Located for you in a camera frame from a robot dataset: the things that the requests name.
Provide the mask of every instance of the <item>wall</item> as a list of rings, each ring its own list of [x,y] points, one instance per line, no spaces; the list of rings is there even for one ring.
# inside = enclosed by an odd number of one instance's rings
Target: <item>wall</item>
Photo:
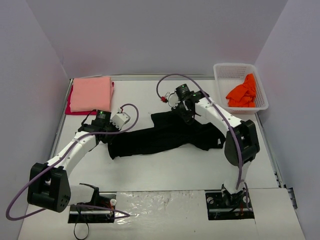
[[[320,236],[319,23],[320,1],[289,0],[255,63],[269,101],[259,116],[307,240]]]
[[[6,208],[49,157],[69,81],[24,0],[0,1],[0,16],[0,239],[13,240],[22,221],[8,221]],[[11,214],[26,209],[24,194]]]
[[[287,0],[27,0],[68,77],[254,63]]]

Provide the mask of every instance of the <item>black garment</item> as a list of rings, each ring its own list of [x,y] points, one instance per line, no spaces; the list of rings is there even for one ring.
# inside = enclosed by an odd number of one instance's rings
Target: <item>black garment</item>
[[[116,135],[108,144],[110,157],[125,157],[139,154],[155,154],[193,144],[197,148],[222,149],[226,140],[222,132],[211,123],[201,124],[194,120],[186,124],[172,112],[151,115],[154,127]]]

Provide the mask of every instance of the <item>white table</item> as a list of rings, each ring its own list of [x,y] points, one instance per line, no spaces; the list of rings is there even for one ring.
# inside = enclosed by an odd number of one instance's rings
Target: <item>white table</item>
[[[196,90],[191,82],[171,80],[162,82],[160,94],[173,91],[185,82],[191,90]],[[215,99],[213,80],[198,83]],[[153,127],[151,114],[170,110],[157,98],[156,84],[152,80],[115,82],[112,111],[125,103],[134,103],[139,108],[140,118],[133,131]],[[131,116],[129,126],[135,119],[135,111],[130,107],[125,111]],[[287,190],[278,188],[256,116],[238,117],[256,123],[260,143],[260,152],[246,179],[255,220],[208,221],[204,190],[220,189],[229,173],[230,164],[222,149],[203,151],[187,144],[157,154],[112,160],[107,146],[99,144],[76,166],[69,182],[118,192],[117,209],[128,211],[132,217],[114,224],[91,224],[89,239],[304,239]],[[83,116],[66,116],[58,151],[73,138],[83,119]],[[30,205],[27,211],[36,208]],[[67,210],[45,211],[27,218],[19,240],[74,239],[74,225],[67,224],[67,220]],[[80,224],[78,230],[85,231],[86,227]]]

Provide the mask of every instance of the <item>white basket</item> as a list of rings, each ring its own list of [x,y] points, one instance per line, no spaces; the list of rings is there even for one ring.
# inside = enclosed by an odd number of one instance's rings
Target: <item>white basket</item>
[[[213,66],[218,104],[231,114],[254,114],[268,108],[268,100],[255,66],[243,63],[218,63]],[[248,74],[253,74],[256,86],[255,107],[229,107],[226,96],[236,86],[243,84]]]

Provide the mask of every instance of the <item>pink towel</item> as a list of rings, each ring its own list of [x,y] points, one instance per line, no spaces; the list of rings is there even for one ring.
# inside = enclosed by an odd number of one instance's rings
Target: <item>pink towel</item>
[[[114,87],[109,76],[75,78],[70,99],[71,112],[93,109],[110,111]]]

